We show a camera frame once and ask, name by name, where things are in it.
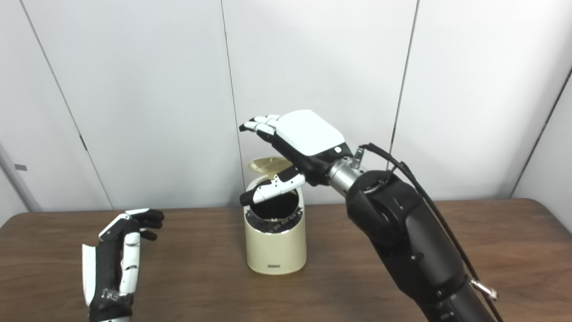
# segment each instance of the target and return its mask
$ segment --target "wire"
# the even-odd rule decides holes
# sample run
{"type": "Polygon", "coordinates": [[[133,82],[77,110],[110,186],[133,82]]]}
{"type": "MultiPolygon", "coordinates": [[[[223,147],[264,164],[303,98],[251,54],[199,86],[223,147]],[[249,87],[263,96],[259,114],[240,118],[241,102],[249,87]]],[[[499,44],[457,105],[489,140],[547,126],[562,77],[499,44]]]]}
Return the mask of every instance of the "wire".
{"type": "MultiPolygon", "coordinates": [[[[413,173],[411,172],[411,170],[409,170],[409,167],[404,163],[404,162],[398,162],[391,154],[389,154],[387,151],[385,151],[384,149],[376,146],[373,143],[370,144],[364,144],[364,145],[360,145],[360,148],[364,148],[368,151],[371,151],[379,156],[381,156],[383,159],[389,161],[391,164],[393,164],[396,168],[399,169],[399,171],[401,171],[405,177],[407,177],[407,179],[413,184],[413,186],[415,187],[415,190],[417,190],[417,192],[421,195],[421,197],[423,197],[423,199],[425,199],[425,202],[427,202],[427,204],[429,205],[429,208],[431,209],[431,211],[433,212],[433,214],[437,217],[437,219],[439,220],[439,223],[441,224],[441,226],[443,227],[443,229],[445,230],[445,232],[447,233],[447,235],[449,236],[449,239],[451,240],[451,242],[453,243],[453,245],[455,245],[455,248],[457,248],[457,252],[459,252],[461,258],[463,259],[463,262],[465,263],[465,265],[467,266],[467,269],[469,271],[469,273],[471,274],[471,276],[476,279],[477,281],[479,281],[479,277],[476,273],[475,268],[473,267],[473,265],[471,264],[471,261],[468,259],[467,254],[464,252],[463,248],[461,247],[461,244],[459,243],[459,241],[457,240],[457,238],[455,237],[455,234],[453,233],[453,231],[451,230],[451,228],[449,227],[449,225],[447,224],[447,222],[445,221],[445,218],[443,217],[443,214],[441,214],[441,212],[439,211],[439,209],[437,208],[437,206],[435,205],[435,203],[433,202],[433,200],[431,200],[431,198],[429,197],[429,195],[427,194],[427,192],[425,192],[425,189],[423,189],[423,187],[419,184],[419,182],[417,181],[417,179],[415,179],[415,176],[413,175],[413,173]]],[[[489,300],[487,297],[484,297],[484,300],[487,302],[488,307],[491,309],[491,312],[493,313],[493,315],[495,316],[496,320],[498,322],[503,322],[503,319],[500,315],[500,313],[497,311],[494,303],[489,300]]]]}

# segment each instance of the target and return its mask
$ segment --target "wooden table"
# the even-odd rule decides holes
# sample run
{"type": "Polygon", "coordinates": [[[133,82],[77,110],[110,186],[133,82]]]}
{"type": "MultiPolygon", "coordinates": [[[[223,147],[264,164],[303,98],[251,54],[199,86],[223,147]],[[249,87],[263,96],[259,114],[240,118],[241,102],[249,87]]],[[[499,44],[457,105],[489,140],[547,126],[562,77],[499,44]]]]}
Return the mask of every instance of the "wooden table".
{"type": "MultiPolygon", "coordinates": [[[[527,199],[439,202],[506,322],[572,321],[572,237],[527,199]]],[[[120,211],[28,213],[0,229],[0,321],[87,321],[81,244],[120,211]]],[[[391,321],[423,315],[342,205],[307,207],[308,262],[263,276],[245,262],[240,208],[165,211],[144,241],[134,321],[391,321]]]]}

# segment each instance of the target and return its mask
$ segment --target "white wall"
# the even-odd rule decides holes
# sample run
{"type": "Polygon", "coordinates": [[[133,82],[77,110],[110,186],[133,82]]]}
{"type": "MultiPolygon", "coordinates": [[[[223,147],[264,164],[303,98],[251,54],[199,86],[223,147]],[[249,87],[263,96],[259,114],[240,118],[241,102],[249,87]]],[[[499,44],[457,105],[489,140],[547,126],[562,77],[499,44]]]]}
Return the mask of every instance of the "white wall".
{"type": "Polygon", "coordinates": [[[0,1],[0,30],[0,164],[32,211],[110,209],[18,1],[0,1]]]}
{"type": "Polygon", "coordinates": [[[435,199],[509,197],[571,57],[570,1],[422,0],[395,157],[435,199]]]}
{"type": "MultiPolygon", "coordinates": [[[[63,93],[2,2],[0,164],[33,210],[237,205],[247,163],[276,155],[236,131],[256,115],[310,108],[352,149],[391,146],[415,0],[24,4],[63,93]]],[[[435,199],[509,195],[572,66],[570,25],[564,0],[421,0],[392,150],[435,199]]]]}
{"type": "Polygon", "coordinates": [[[26,206],[18,196],[8,177],[0,168],[0,227],[19,213],[27,212],[26,206]]]}
{"type": "MultiPolygon", "coordinates": [[[[257,115],[312,109],[351,149],[389,148],[415,0],[223,1],[239,123],[257,115]]],[[[242,133],[245,180],[252,159],[277,155],[242,133]]],[[[384,167],[367,158],[364,166],[384,167]]],[[[343,202],[328,187],[304,187],[308,203],[343,202]]]]}
{"type": "Polygon", "coordinates": [[[568,81],[513,195],[539,201],[570,231],[571,124],[572,82],[568,81]]]}
{"type": "Polygon", "coordinates": [[[218,1],[25,1],[113,207],[238,205],[218,1]]]}

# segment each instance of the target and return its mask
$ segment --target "open lid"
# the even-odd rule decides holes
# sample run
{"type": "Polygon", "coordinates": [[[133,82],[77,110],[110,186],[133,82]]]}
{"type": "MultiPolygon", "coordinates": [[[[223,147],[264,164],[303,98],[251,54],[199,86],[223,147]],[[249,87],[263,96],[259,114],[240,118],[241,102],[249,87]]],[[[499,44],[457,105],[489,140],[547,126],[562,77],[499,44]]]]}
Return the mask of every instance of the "open lid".
{"type": "Polygon", "coordinates": [[[278,172],[286,170],[291,166],[292,162],[282,156],[267,156],[266,158],[255,159],[248,163],[250,170],[264,174],[268,179],[274,179],[274,176],[278,172]]]}

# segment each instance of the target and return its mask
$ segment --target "robotic hand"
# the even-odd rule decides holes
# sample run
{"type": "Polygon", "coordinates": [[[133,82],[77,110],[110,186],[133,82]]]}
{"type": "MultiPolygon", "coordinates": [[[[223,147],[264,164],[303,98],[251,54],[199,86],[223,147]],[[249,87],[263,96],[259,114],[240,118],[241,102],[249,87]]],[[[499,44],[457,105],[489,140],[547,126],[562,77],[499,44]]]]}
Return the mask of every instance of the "robotic hand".
{"type": "Polygon", "coordinates": [[[308,110],[258,116],[239,129],[256,132],[293,164],[274,180],[241,195],[243,206],[304,182],[332,186],[345,197],[348,217],[370,239],[399,289],[429,322],[494,322],[471,287],[484,294],[497,322],[502,322],[492,304],[496,292],[478,281],[439,210],[403,162],[371,143],[352,154],[343,135],[308,110]],[[360,165],[364,150],[385,158],[394,168],[367,171],[360,165]],[[413,186],[394,174],[396,168],[413,186]]]}
{"type": "Polygon", "coordinates": [[[145,228],[161,228],[164,218],[159,210],[128,210],[100,232],[97,247],[82,246],[84,295],[90,322],[131,321],[141,237],[156,240],[157,235],[145,228]]]}

